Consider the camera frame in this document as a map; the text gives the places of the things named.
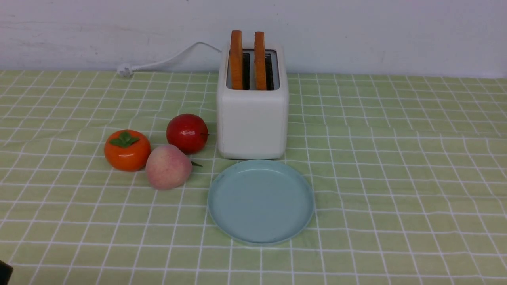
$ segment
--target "white power cord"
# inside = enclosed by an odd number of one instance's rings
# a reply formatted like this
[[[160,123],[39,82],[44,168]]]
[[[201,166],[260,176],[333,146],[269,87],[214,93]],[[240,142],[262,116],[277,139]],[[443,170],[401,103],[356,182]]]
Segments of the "white power cord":
[[[154,68],[154,67],[158,67],[160,65],[164,65],[164,64],[170,62],[171,60],[175,59],[176,57],[178,57],[182,53],[186,52],[187,50],[189,50],[191,47],[193,47],[196,44],[207,45],[207,46],[211,47],[212,49],[215,49],[219,53],[222,52],[221,49],[219,49],[211,44],[208,44],[205,42],[195,42],[195,43],[187,46],[186,48],[184,48],[182,51],[178,52],[177,54],[175,54],[167,59],[158,61],[158,62],[143,64],[143,65],[130,65],[129,63],[122,63],[118,66],[117,73],[119,76],[122,76],[122,77],[131,77],[134,74],[134,72],[136,72],[138,70],[147,69],[147,68]]]

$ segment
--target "orange persimmon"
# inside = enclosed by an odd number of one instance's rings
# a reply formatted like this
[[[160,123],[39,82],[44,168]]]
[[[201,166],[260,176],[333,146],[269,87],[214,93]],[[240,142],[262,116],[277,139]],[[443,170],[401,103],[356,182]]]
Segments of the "orange persimmon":
[[[151,153],[148,138],[134,130],[120,130],[111,134],[104,146],[109,164],[121,171],[138,171],[146,166]]]

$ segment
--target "toast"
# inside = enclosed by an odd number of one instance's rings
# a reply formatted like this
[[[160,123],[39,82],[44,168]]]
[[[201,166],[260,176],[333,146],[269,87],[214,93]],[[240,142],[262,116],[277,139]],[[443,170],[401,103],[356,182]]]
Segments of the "toast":
[[[266,83],[266,50],[264,47],[264,32],[255,32],[255,80],[257,90],[267,90]]]
[[[231,33],[231,49],[229,53],[232,89],[243,90],[243,41],[240,30]]]

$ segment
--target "apple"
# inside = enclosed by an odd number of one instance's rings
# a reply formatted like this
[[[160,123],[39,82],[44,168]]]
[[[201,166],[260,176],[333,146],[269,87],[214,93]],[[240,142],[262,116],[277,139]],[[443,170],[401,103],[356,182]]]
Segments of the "apple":
[[[208,136],[206,123],[194,114],[178,115],[167,125],[167,142],[186,155],[201,151],[208,141]]]

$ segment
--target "light blue plate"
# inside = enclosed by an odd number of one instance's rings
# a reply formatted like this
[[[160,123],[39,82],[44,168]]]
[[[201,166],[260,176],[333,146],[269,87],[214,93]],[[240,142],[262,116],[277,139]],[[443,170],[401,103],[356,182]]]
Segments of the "light blue plate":
[[[298,235],[314,212],[313,190],[291,167],[272,160],[246,160],[213,181],[208,211],[233,239],[276,244]]]

